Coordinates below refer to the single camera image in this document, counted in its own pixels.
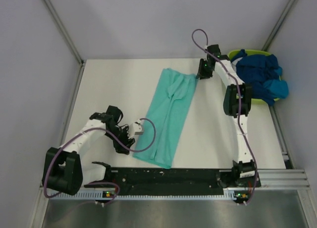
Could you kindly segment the teal t shirt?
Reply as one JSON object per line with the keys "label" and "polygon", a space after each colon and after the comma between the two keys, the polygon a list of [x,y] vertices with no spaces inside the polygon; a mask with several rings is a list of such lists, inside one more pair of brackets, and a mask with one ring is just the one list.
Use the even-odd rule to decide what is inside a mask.
{"label": "teal t shirt", "polygon": [[156,127],[156,135],[151,123],[146,121],[144,134],[138,138],[135,149],[145,149],[151,142],[153,145],[134,153],[134,158],[164,169],[171,168],[196,85],[194,74],[170,68],[162,71],[146,114]]}

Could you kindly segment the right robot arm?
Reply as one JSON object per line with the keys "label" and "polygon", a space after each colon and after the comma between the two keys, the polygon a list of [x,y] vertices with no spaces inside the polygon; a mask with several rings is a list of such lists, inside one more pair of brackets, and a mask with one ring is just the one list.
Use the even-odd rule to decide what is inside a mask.
{"label": "right robot arm", "polygon": [[230,59],[223,55],[218,45],[199,47],[207,56],[200,59],[197,79],[209,79],[216,73],[225,86],[223,111],[230,118],[235,157],[231,169],[231,180],[237,186],[245,183],[253,187],[258,180],[258,168],[248,141],[247,122],[251,110],[252,86],[239,78]]}

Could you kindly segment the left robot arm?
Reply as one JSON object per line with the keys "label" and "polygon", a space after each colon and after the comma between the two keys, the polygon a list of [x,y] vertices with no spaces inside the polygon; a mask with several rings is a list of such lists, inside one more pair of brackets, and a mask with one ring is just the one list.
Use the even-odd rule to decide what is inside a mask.
{"label": "left robot arm", "polygon": [[91,162],[82,165],[82,158],[101,137],[113,142],[117,153],[129,154],[135,143],[135,135],[143,133],[140,120],[131,125],[119,125],[123,112],[109,106],[104,113],[93,113],[84,127],[68,142],[59,148],[51,147],[45,157],[42,185],[59,193],[75,195],[81,186],[97,182],[108,186],[112,182],[109,165],[104,162]]}

